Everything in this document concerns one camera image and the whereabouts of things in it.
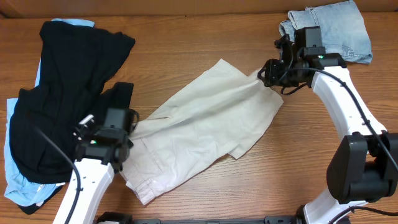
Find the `beige shorts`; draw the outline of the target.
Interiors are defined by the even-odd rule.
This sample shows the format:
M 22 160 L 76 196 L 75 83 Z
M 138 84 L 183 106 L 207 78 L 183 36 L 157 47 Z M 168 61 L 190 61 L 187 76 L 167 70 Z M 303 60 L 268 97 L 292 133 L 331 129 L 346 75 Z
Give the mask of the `beige shorts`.
M 142 204 L 173 190 L 218 158 L 243 156 L 264 135 L 282 97 L 255 73 L 225 60 L 138 122 L 122 176 Z

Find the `black garment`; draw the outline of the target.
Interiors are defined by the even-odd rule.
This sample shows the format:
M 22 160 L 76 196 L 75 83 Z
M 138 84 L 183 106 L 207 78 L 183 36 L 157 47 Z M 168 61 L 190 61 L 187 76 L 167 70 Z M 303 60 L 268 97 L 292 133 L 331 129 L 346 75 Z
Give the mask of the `black garment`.
M 30 90 L 21 89 L 10 123 L 11 156 L 30 182 L 67 182 L 72 173 L 77 138 L 73 131 L 87 115 L 102 123 L 108 108 L 126 109 L 133 84 L 104 84 L 121 68 L 135 40 L 110 33 L 91 22 L 47 21 L 40 78 Z

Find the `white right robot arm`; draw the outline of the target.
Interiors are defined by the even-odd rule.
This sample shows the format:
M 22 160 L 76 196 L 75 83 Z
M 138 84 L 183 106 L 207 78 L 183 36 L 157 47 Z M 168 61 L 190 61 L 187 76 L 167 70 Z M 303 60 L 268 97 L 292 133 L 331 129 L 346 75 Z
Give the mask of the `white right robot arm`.
M 326 189 L 302 205 L 286 223 L 348 223 L 349 214 L 370 210 L 397 188 L 397 134 L 390 133 L 368 110 L 351 80 L 343 57 L 327 53 L 318 27 L 298 30 L 294 39 L 274 42 L 278 59 L 258 72 L 266 87 L 283 95 L 309 87 L 321 99 L 340 138 L 327 170 Z

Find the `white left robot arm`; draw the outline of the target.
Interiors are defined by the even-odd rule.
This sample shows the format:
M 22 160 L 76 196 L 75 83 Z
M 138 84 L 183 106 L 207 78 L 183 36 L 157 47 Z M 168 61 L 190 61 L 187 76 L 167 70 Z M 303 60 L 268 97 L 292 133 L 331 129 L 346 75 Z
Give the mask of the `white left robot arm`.
M 129 155 L 132 142 L 124 129 L 76 129 L 75 170 L 54 223 L 92 223 L 115 173 Z

